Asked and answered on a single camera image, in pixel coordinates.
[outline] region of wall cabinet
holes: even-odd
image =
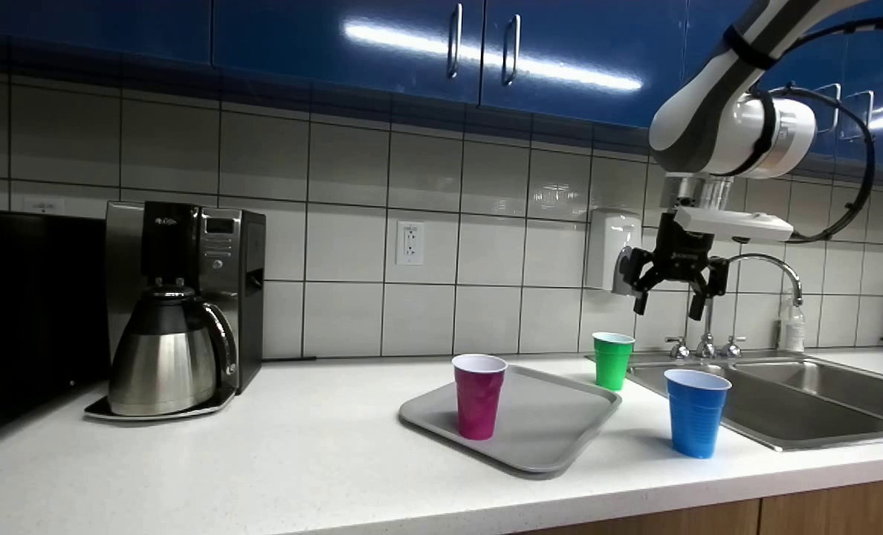
[[[0,40],[332,92],[644,132],[753,0],[0,0]],[[883,15],[883,0],[835,22]],[[883,32],[787,53],[760,87],[842,83],[883,114]],[[820,110],[817,156],[858,150]]]
[[[8,37],[27,44],[210,67],[210,0],[8,0]]]
[[[213,0],[213,64],[240,77],[479,99],[482,0]]]

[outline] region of gray tray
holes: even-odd
[[[399,419],[511,474],[548,478],[569,469],[618,405],[601,388],[508,367],[491,440],[457,434],[456,385],[411,399]]]

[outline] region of electrical outlet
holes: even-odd
[[[429,227],[415,221],[399,221],[399,266],[429,261]]]

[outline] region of white countertop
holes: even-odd
[[[820,356],[883,371],[883,350]],[[167,425],[90,422],[93,391],[0,437],[0,535],[517,532],[883,478],[883,440],[769,453],[723,431],[710,460],[680,457],[635,385],[569,474],[517,478],[396,419],[450,380],[447,362],[264,367],[222,413]]]

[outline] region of black appliance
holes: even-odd
[[[0,428],[108,380],[105,224],[0,212]]]

